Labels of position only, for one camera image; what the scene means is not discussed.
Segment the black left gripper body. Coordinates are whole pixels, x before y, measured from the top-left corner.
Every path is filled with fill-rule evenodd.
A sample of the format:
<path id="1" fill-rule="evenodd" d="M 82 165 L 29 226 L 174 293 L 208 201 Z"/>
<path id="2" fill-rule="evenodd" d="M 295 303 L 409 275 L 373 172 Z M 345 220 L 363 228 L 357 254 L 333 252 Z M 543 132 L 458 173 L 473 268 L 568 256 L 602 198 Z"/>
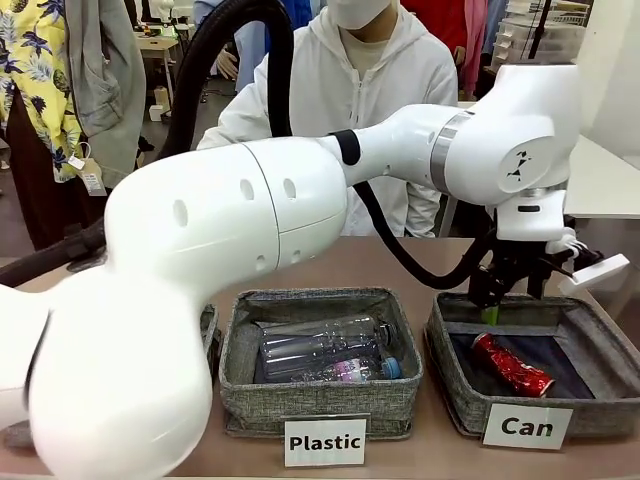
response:
<path id="1" fill-rule="evenodd" d="M 492 238 L 489 242 L 491 259 L 487 265 L 480 265 L 478 270 L 490 274 L 531 274 L 539 258 L 545 254 L 545 248 L 545 242 Z"/>

